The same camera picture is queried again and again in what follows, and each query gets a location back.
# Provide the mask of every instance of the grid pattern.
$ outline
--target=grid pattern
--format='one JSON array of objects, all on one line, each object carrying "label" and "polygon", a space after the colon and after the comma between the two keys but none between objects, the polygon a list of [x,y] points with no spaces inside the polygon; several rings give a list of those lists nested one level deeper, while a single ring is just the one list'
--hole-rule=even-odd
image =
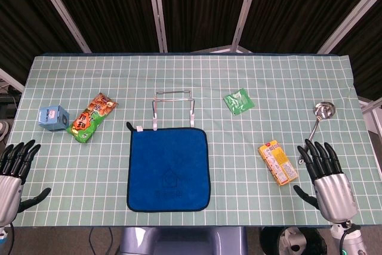
[{"label": "grid pattern", "polygon": [[[255,107],[233,116],[223,97],[245,88]],[[159,90],[191,89],[195,127],[208,138],[211,200],[199,212],[135,213],[126,205],[130,132],[152,128],[151,100]],[[41,106],[62,105],[71,121],[99,92],[119,106],[87,144],[65,131],[38,126]],[[356,223],[382,223],[382,183],[355,89],[349,58],[321,56],[37,57],[14,121],[10,143],[35,139],[23,199],[51,187],[50,196],[19,214],[17,226],[327,225],[292,184],[279,187],[257,148],[276,139],[299,184],[313,194],[297,145],[315,122],[313,107],[337,107],[315,140],[330,142],[348,175],[359,213]],[[189,125],[187,103],[158,104],[158,125]]]}]

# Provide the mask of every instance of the black wire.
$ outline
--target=black wire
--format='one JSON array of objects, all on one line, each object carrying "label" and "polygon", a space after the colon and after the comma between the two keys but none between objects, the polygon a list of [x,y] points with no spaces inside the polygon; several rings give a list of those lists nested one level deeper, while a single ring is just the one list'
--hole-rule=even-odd
[{"label": "black wire", "polygon": [[109,253],[113,247],[113,232],[112,232],[112,229],[110,227],[109,227],[109,232],[110,232],[110,237],[112,238],[112,242],[110,242],[109,249],[107,249],[105,255],[109,255]]},{"label": "black wire", "polygon": [[91,234],[92,234],[92,232],[93,232],[93,229],[94,229],[94,227],[92,227],[92,228],[90,229],[90,233],[89,233],[89,244],[90,244],[91,251],[93,251],[93,254],[96,255],[96,252],[94,251],[93,245],[92,245],[92,243],[91,243]]},{"label": "black wire", "polygon": [[344,234],[342,234],[342,236],[341,236],[341,240],[340,240],[340,255],[343,255],[343,253],[342,253],[342,247],[343,247],[343,245],[344,245],[344,239],[345,239],[345,236],[347,235],[347,231],[348,231],[348,230],[345,230],[345,231],[344,231]]},{"label": "black wire", "polygon": [[8,251],[8,255],[11,255],[12,253],[12,249],[13,249],[13,244],[14,244],[14,227],[13,227],[13,224],[11,223],[11,230],[12,230],[12,242],[11,242],[11,248],[10,250]]},{"label": "black wire", "polygon": [[[109,228],[109,232],[110,232],[110,237],[111,237],[111,242],[110,242],[110,245],[109,245],[109,248],[107,249],[107,251],[106,251],[106,253],[105,253],[105,255],[109,255],[110,254],[110,251],[111,251],[111,249],[112,249],[112,247],[113,247],[113,232],[112,232],[112,229],[110,228],[110,227],[108,227]],[[91,229],[90,229],[90,233],[89,233],[89,244],[90,244],[90,248],[91,248],[91,251],[93,251],[93,254],[94,255],[96,255],[96,251],[94,251],[94,247],[93,247],[93,245],[92,245],[92,243],[91,243],[91,234],[93,233],[93,229],[94,229],[94,227],[92,227]]]}]

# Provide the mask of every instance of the orange box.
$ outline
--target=orange box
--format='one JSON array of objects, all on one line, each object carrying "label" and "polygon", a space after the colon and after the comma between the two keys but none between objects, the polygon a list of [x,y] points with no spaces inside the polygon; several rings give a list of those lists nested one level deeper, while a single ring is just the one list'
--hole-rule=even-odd
[{"label": "orange box", "polygon": [[276,140],[272,140],[260,146],[258,152],[267,164],[278,185],[285,185],[298,178],[296,170]]}]

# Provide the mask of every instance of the snack bag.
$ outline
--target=snack bag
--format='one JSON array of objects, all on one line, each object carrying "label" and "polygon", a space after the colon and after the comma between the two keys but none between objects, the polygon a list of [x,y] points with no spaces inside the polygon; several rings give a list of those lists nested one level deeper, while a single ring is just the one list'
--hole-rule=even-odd
[{"label": "snack bag", "polygon": [[111,101],[111,99],[104,94],[99,93],[66,131],[72,134],[80,143],[86,143],[103,119],[105,119],[116,105],[116,102]]},{"label": "snack bag", "polygon": [[239,115],[240,113],[245,112],[246,110],[249,110],[255,106],[247,91],[244,89],[240,89],[231,95],[227,95],[224,97],[224,101],[234,116]]}]

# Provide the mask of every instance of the blue box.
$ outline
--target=blue box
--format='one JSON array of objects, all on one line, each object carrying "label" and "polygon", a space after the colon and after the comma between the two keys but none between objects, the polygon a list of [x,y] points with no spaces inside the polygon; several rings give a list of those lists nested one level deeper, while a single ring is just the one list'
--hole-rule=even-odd
[{"label": "blue box", "polygon": [[49,131],[65,130],[69,126],[69,113],[61,106],[40,107],[38,125]]}]

